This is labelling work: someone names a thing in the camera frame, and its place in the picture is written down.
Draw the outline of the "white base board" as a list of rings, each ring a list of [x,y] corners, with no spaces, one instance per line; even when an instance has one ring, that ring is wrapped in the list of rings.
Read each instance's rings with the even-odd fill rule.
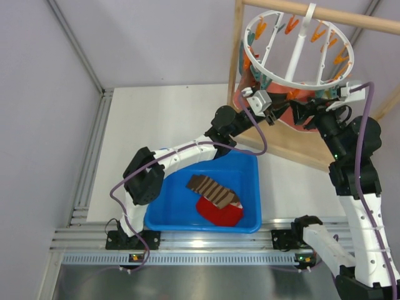
[[[110,111],[111,124],[105,135],[108,147],[102,152],[104,159],[97,170],[95,185],[100,201],[108,197],[111,204],[120,209],[117,216],[110,216],[109,219],[119,218],[122,212],[117,202],[109,197],[109,192],[121,180],[124,170],[140,148],[146,146],[157,150],[175,147],[198,138],[210,128],[216,110],[227,102],[226,90],[224,102],[215,108],[204,101],[191,101],[185,107],[175,102],[158,101],[160,93],[149,88],[114,90],[116,101]],[[269,126],[266,122],[262,122],[260,127],[262,125]],[[306,214],[319,218],[344,215],[328,170],[304,170],[290,166],[277,157],[268,158],[267,137],[266,140],[267,153],[258,159],[264,221],[293,219]]]

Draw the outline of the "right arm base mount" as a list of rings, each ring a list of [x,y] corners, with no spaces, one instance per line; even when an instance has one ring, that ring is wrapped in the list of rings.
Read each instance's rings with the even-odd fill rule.
[[[309,249],[290,229],[273,229],[271,231],[272,246],[275,250],[288,252],[297,249]]]

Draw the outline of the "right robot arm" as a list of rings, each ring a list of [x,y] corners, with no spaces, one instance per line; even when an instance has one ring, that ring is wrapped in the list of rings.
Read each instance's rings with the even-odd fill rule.
[[[393,262],[381,211],[381,183],[371,156],[381,147],[381,127],[369,116],[340,121],[322,99],[292,100],[295,124],[317,129],[334,161],[329,177],[344,209],[353,252],[345,250],[316,216],[296,218],[293,243],[310,246],[334,277],[341,299],[399,299],[399,271]]]

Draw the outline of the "salmon pink cloth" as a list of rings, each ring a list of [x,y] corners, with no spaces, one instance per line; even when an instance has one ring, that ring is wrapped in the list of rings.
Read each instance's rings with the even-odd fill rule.
[[[259,89],[261,87],[261,83],[260,83],[258,77],[257,76],[254,77],[254,74],[252,73],[253,64],[251,63],[247,54],[244,51],[243,41],[241,41],[240,48],[239,48],[238,69],[239,69],[241,78],[240,78],[239,84],[235,88],[235,92],[232,97],[232,103],[235,108],[240,109],[241,107],[240,107],[239,100],[242,98],[241,91],[247,87],[255,87],[257,89]],[[278,94],[278,95],[283,94],[284,102],[288,102],[289,100],[292,100],[292,99],[298,100],[301,102],[306,102],[308,97],[315,96],[314,91],[294,89],[291,87],[282,86],[274,81],[271,81],[269,84],[267,84],[266,91],[269,94]],[[306,132],[306,130],[301,125],[295,125],[294,120],[293,120],[293,112],[290,107],[288,107],[285,110],[285,112],[282,114],[282,116],[279,118],[279,120],[282,123],[285,123],[287,126],[293,128],[297,131]]]

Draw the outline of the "brown striped sock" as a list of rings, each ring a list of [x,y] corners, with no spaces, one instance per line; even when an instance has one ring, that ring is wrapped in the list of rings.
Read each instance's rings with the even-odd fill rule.
[[[200,174],[192,175],[186,187],[196,194],[205,197],[219,209],[226,207],[228,204],[242,206],[239,196],[213,178]]]

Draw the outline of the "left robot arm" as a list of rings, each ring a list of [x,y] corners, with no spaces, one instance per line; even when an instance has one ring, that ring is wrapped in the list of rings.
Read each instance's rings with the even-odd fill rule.
[[[142,147],[122,174],[122,181],[110,191],[110,197],[122,209],[117,229],[107,236],[118,249],[132,249],[142,242],[144,217],[148,205],[160,195],[164,180],[173,173],[204,161],[219,159],[237,151],[234,137],[250,128],[261,131],[259,123],[274,124],[287,109],[288,93],[268,92],[246,87],[239,97],[242,111],[225,105],[217,109],[211,127],[200,137],[177,147],[151,151]]]

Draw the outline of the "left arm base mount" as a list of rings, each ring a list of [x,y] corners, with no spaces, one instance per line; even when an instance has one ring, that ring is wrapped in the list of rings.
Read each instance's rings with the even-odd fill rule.
[[[161,241],[160,231],[144,230],[139,233],[150,250],[158,250]],[[119,221],[117,229],[107,233],[105,249],[107,250],[145,250],[146,245],[137,237],[128,235],[123,231]]]

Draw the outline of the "blue plastic bin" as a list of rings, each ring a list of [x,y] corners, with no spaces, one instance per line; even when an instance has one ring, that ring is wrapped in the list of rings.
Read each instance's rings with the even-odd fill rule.
[[[153,231],[255,233],[262,223],[256,156],[232,151],[173,173],[144,223]]]

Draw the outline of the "aluminium rail frame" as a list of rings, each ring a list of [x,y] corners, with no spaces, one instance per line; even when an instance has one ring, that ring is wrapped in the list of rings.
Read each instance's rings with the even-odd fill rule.
[[[159,92],[158,101],[176,103],[188,107],[189,102],[204,101],[210,108],[224,102],[227,90],[225,84],[195,84],[188,86],[155,86],[149,90]],[[111,204],[108,197],[102,201],[98,199],[99,192],[95,187],[98,178],[97,171],[102,163],[103,151],[108,147],[105,135],[111,124],[110,111],[116,101],[113,88],[102,90],[96,107],[96,113],[90,130],[90,138],[86,147],[84,161],[82,163],[79,179],[74,190],[74,202],[68,223],[64,229],[56,230],[52,241],[52,253],[61,251],[82,251],[84,253],[104,251],[104,239],[99,237],[99,230],[110,216],[117,216],[120,209]],[[269,153],[268,158],[279,158],[280,161],[298,166],[304,170],[315,169],[313,167],[291,161],[289,159]]]

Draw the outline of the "white round clip hanger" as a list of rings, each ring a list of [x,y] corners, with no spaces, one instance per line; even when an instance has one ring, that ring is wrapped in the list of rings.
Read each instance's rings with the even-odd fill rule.
[[[304,14],[267,10],[248,22],[238,48],[242,80],[263,90],[270,86],[298,91],[325,91],[346,81],[354,67],[350,40],[333,23],[316,16],[317,6]]]

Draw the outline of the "wooden hanger stand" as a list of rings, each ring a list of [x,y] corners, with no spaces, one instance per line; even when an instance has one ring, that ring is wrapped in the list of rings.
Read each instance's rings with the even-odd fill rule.
[[[390,19],[354,14],[323,7],[315,7],[311,13],[308,14],[308,8],[312,7],[310,4],[307,5],[292,1],[236,1],[234,5],[233,43],[227,88],[228,104],[233,103],[245,6],[270,9],[298,16],[308,16],[320,21],[328,21],[361,29],[399,35],[399,21]],[[328,169],[328,164],[332,156],[328,153],[328,148],[323,144],[321,138],[317,137],[316,133],[306,134],[296,132],[294,129],[283,124],[277,124],[271,127],[262,125],[261,128],[265,130],[266,137],[269,138],[268,151],[271,154],[322,171]]]

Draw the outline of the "red santa sock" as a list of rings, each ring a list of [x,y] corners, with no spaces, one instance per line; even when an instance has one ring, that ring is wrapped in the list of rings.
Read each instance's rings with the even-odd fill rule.
[[[228,204],[219,209],[205,197],[200,197],[196,203],[196,210],[200,216],[219,227],[234,227],[244,216],[242,206]]]

